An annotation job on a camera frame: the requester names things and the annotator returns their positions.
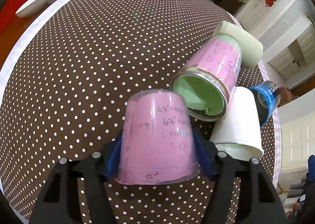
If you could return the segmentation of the white ceramic bowl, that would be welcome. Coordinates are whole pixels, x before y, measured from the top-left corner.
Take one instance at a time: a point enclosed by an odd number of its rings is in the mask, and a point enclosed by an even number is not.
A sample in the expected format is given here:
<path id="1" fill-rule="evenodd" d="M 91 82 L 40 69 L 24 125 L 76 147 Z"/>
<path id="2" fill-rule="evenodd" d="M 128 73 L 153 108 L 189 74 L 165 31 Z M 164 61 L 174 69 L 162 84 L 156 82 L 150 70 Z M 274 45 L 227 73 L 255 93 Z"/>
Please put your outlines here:
<path id="1" fill-rule="evenodd" d="M 16 15 L 20 18 L 29 17 L 39 11 L 47 0 L 27 0 L 17 11 Z"/>

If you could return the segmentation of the blue black can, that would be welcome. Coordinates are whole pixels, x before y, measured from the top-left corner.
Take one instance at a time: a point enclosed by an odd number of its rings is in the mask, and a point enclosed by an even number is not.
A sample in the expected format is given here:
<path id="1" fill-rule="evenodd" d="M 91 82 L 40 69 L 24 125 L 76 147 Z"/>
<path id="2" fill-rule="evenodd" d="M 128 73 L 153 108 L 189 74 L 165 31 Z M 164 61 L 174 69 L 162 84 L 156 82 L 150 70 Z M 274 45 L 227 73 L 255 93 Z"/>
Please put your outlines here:
<path id="1" fill-rule="evenodd" d="M 259 124 L 263 126 L 280 103 L 280 89 L 274 82 L 266 80 L 250 87 L 249 90 L 255 98 Z"/>

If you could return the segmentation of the white paper cup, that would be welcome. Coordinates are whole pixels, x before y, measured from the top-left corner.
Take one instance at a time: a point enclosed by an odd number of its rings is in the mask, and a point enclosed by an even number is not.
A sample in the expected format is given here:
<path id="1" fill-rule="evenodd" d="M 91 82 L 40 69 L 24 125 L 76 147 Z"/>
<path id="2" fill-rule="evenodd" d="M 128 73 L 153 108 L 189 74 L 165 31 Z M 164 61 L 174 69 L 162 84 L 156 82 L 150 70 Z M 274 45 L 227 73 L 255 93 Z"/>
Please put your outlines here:
<path id="1" fill-rule="evenodd" d="M 253 93 L 235 87 L 225 115 L 215 123 L 210 141 L 234 159 L 249 161 L 264 155 Z"/>

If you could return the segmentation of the pale green cup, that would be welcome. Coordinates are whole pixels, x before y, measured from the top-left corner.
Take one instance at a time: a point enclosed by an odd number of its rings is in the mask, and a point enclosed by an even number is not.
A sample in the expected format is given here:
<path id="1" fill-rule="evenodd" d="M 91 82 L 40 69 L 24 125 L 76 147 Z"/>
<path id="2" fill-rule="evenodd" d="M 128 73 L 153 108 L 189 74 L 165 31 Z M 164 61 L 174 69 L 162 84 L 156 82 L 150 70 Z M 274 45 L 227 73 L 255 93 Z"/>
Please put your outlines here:
<path id="1" fill-rule="evenodd" d="M 255 67 L 263 55 L 263 45 L 243 28 L 227 21 L 221 21 L 215 28 L 214 34 L 228 34 L 236 39 L 241 48 L 242 64 L 245 68 Z"/>

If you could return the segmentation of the brown polka dot tablecloth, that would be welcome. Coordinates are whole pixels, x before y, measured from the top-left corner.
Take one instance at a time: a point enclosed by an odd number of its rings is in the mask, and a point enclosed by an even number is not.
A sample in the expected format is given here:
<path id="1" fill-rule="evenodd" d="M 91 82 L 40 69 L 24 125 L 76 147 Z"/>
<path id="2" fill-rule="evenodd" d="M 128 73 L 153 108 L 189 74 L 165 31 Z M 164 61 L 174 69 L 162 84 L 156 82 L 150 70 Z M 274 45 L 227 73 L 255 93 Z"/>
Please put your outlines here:
<path id="1" fill-rule="evenodd" d="M 173 77 L 224 20 L 234 24 L 207 0 L 58 0 L 43 12 L 1 70 L 2 222 L 14 222 L 15 212 L 30 220 L 60 159 L 80 160 L 114 141 L 130 97 L 172 91 Z M 241 63 L 236 87 L 264 81 L 261 61 Z M 218 120 L 189 118 L 210 141 Z M 260 133 L 259 160 L 276 189 L 273 114 Z M 162 185 L 120 184 L 117 176 L 104 184 L 116 223 L 202 223 L 215 184 L 201 169 Z M 83 178 L 78 187 L 82 223 L 92 223 Z M 235 223 L 239 190 L 236 178 L 226 223 Z"/>

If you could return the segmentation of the pink green glass jar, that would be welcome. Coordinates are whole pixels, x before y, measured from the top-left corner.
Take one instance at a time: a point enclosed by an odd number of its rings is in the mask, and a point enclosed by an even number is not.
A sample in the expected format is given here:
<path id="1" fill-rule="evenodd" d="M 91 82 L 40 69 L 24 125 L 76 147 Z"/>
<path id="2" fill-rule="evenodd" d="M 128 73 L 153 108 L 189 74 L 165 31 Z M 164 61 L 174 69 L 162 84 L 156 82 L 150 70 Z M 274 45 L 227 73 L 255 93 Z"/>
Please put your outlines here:
<path id="1" fill-rule="evenodd" d="M 226 113 L 241 63 L 238 40 L 220 33 L 207 41 L 176 73 L 170 89 L 184 98 L 191 117 L 217 121 Z"/>

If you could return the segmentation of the pink plastic cup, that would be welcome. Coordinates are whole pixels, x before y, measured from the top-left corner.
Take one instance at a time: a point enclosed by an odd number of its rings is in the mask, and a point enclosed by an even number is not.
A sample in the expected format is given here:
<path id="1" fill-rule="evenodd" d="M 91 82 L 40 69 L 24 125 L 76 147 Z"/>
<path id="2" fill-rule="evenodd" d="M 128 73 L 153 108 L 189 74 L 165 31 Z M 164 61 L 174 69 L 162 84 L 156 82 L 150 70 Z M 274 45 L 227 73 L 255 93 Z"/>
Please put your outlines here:
<path id="1" fill-rule="evenodd" d="M 129 98 L 116 182 L 126 185 L 178 183 L 200 173 L 185 100 L 151 89 Z"/>

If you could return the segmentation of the white wall cabinet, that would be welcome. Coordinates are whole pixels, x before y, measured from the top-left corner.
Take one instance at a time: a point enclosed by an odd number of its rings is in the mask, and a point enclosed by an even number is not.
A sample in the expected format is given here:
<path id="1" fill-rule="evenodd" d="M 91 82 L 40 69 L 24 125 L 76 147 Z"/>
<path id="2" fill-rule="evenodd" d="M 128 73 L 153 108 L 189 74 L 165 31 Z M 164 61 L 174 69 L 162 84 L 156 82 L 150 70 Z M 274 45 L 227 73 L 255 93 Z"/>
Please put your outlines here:
<path id="1" fill-rule="evenodd" d="M 306 72 L 314 74 L 314 21 L 302 15 L 263 55 L 269 64 L 286 81 Z"/>

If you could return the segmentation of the red tote bag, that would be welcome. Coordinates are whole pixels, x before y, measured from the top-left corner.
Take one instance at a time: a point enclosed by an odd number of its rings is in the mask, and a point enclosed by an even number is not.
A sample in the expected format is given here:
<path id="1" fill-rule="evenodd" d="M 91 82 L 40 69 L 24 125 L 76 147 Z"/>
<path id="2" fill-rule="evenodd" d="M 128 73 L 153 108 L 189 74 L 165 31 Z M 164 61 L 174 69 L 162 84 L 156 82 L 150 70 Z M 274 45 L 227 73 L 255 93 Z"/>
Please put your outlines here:
<path id="1" fill-rule="evenodd" d="M 0 33 L 8 26 L 12 19 L 16 15 L 16 11 L 26 2 L 27 0 L 7 0 L 0 13 Z"/>

